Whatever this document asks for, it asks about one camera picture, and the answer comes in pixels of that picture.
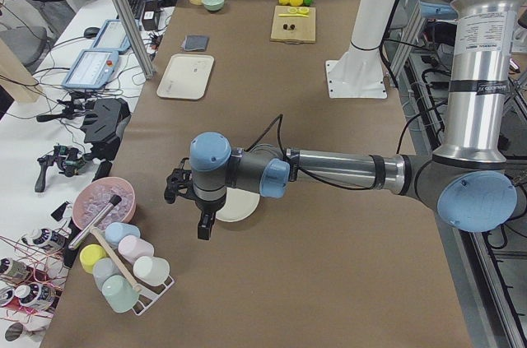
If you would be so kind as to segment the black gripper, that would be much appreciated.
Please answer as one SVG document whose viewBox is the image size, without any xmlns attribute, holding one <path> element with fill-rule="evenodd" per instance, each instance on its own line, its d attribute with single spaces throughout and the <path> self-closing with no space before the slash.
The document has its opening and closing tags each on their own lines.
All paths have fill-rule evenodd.
<svg viewBox="0 0 527 348">
<path fill-rule="evenodd" d="M 201 211 L 200 220 L 197 228 L 198 239 L 209 240 L 212 229 L 216 221 L 216 213 L 223 208 L 226 203 L 226 195 L 223 194 L 218 199 L 205 200 L 194 190 L 192 172 L 185 168 L 188 157 L 184 157 L 179 165 L 173 169 L 172 173 L 166 178 L 166 188 L 164 199 L 168 204 L 175 203 L 178 197 L 194 201 Z"/>
</svg>

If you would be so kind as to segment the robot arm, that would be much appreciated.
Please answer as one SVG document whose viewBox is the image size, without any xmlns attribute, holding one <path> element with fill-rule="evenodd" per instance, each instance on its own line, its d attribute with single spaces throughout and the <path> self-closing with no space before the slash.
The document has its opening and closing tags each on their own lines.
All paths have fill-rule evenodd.
<svg viewBox="0 0 527 348">
<path fill-rule="evenodd" d="M 420 0 L 424 12 L 457 20 L 445 134 L 429 157 L 347 155 L 233 147 L 218 132 L 204 132 L 166 180 L 164 198 L 195 202 L 198 237 L 208 239 L 229 188 L 280 198 L 286 186 L 312 179 L 351 191 L 386 189 L 412 197 L 458 230 L 480 233 L 506 222 L 517 191 L 498 149 L 501 116 L 510 89 L 513 31 L 525 0 Z"/>
</svg>

